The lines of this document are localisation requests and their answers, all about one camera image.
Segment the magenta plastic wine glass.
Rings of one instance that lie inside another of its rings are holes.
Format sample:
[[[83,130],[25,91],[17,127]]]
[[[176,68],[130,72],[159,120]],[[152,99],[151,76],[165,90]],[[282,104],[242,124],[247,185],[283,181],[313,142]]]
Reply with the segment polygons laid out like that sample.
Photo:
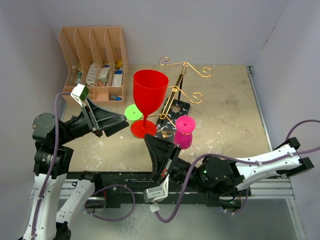
[[[175,123],[176,132],[173,143],[179,145],[182,150],[188,149],[192,145],[193,131],[196,128],[195,120],[190,116],[180,116]]]

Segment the red plastic wine glass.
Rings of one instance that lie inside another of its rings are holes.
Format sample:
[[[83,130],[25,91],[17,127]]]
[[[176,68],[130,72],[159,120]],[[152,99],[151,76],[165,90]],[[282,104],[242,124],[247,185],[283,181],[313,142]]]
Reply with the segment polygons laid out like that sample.
[[[168,85],[169,78],[157,70],[142,69],[133,75],[133,100],[143,115],[142,120],[130,127],[135,137],[142,139],[145,134],[156,134],[157,127],[148,117],[162,106]]]

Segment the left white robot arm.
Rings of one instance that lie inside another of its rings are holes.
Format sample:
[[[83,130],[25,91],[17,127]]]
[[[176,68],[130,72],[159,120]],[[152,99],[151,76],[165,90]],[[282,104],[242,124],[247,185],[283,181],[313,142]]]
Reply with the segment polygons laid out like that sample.
[[[58,208],[63,184],[69,172],[74,150],[66,144],[93,133],[97,137],[111,135],[129,126],[123,114],[99,107],[86,99],[81,112],[63,122],[52,113],[42,113],[33,121],[35,140],[34,198],[23,240],[69,240],[72,222],[90,196],[103,191],[98,172],[80,174],[73,192]]]

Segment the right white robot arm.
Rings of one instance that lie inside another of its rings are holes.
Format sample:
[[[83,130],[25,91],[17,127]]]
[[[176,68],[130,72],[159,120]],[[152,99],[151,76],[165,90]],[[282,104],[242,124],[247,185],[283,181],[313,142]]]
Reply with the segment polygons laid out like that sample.
[[[248,158],[227,158],[205,154],[197,166],[179,157],[181,148],[146,134],[144,141],[152,162],[151,178],[156,187],[143,193],[147,203],[161,202],[169,195],[169,181],[182,184],[209,197],[242,195],[254,183],[270,177],[289,178],[314,168],[308,157],[298,153],[300,143],[293,137],[275,150]]]

